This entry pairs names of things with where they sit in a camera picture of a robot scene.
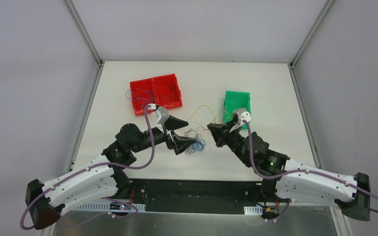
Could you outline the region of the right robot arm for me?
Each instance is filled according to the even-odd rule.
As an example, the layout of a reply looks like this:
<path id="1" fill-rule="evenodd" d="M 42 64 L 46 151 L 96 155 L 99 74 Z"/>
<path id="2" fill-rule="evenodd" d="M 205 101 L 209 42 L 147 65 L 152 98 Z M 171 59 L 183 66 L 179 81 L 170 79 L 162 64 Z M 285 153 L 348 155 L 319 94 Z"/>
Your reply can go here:
<path id="1" fill-rule="evenodd" d="M 217 147 L 228 146 L 239 160 L 263 179 L 260 196 L 265 201 L 298 199 L 338 208 L 349 218 L 370 220 L 370 179 L 328 172 L 300 163 L 269 149 L 256 132 L 243 137 L 232 124 L 207 125 Z"/>

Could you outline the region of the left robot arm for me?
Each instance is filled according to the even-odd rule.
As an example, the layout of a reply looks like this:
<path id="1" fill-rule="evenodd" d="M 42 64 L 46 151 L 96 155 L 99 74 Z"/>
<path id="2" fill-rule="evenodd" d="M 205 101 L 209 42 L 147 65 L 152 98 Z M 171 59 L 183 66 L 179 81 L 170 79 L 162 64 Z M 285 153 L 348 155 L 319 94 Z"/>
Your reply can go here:
<path id="1" fill-rule="evenodd" d="M 141 131 L 137 125 L 123 125 L 115 141 L 101 154 L 75 171 L 53 180 L 41 182 L 34 179 L 27 184 L 24 210 L 20 227 L 23 230 L 41 230 L 56 223 L 61 216 L 87 202 L 117 197 L 126 199 L 131 192 L 131 182 L 125 169 L 144 169 L 154 159 L 139 167 L 135 153 L 165 143 L 176 155 L 182 153 L 196 139 L 175 134 L 175 130 L 188 126 L 188 122 L 170 115 L 160 115 L 154 127 Z"/>

